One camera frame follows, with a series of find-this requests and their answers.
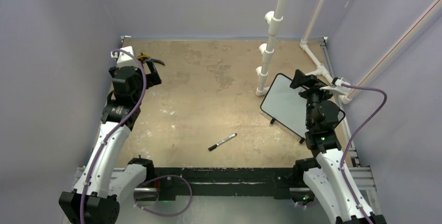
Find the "black framed whiteboard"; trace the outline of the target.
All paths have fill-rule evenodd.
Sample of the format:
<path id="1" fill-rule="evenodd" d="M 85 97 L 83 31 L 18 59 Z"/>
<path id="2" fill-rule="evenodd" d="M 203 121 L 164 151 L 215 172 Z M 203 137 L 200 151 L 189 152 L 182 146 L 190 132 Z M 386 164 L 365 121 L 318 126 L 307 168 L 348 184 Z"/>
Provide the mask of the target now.
<path id="1" fill-rule="evenodd" d="M 329 86 L 316 75 L 313 76 L 315 84 L 312 87 Z M 292 79 L 283 73 L 277 74 L 260 109 L 271 117 L 271 123 L 276 121 L 301 138 L 320 141 L 336 139 L 335 129 L 342 121 L 342 110 L 332 98 L 319 104 L 307 105 L 306 99 L 301 98 L 299 92 L 308 88 L 291 89 Z"/>

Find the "white black marker pen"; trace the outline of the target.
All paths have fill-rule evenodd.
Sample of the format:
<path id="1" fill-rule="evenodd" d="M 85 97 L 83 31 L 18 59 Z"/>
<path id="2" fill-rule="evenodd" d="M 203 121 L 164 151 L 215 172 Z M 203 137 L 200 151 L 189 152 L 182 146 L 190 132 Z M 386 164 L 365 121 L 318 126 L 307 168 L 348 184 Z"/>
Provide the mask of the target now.
<path id="1" fill-rule="evenodd" d="M 230 135 L 229 137 L 223 139 L 222 141 L 220 141 L 220 142 L 218 142 L 218 143 L 216 143 L 216 144 L 210 146 L 210 147 L 208 148 L 208 151 L 210 151 L 210 152 L 213 151 L 214 149 L 216 149 L 216 148 L 219 147 L 220 145 L 222 145 L 222 144 L 224 144 L 224 143 L 230 141 L 231 139 L 235 138 L 236 136 L 237 136 L 237 133 L 234 133 L 234 134 Z"/>

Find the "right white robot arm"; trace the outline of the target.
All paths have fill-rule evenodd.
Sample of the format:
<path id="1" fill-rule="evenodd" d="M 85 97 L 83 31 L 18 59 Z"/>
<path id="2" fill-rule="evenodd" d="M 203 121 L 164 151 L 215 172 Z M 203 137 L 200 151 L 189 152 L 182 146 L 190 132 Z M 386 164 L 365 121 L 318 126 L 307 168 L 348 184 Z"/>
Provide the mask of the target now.
<path id="1" fill-rule="evenodd" d="M 306 99 L 305 143 L 313 157 L 296 161 L 294 182 L 309 187 L 330 223 L 386 223 L 364 199 L 346 164 L 349 148 L 342 148 L 335 131 L 344 111 L 331 101 L 334 88 L 297 69 L 290 88 L 299 87 Z"/>

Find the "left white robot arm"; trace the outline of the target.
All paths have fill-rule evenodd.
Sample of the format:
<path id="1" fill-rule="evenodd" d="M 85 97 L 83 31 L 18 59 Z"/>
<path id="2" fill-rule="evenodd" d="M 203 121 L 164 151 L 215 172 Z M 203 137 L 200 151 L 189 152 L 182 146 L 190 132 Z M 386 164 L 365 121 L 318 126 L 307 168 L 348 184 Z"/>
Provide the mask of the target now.
<path id="1" fill-rule="evenodd" d="M 96 145 L 78 182 L 58 200 L 70 223 L 115 223 L 120 203 L 134 188 L 155 182 L 153 162 L 144 158 L 130 160 L 112 180 L 119 153 L 141 112 L 142 93 L 162 82 L 152 59 L 143 58 L 140 63 L 148 66 L 148 74 L 136 64 L 109 69 L 113 90 L 106 99 Z"/>

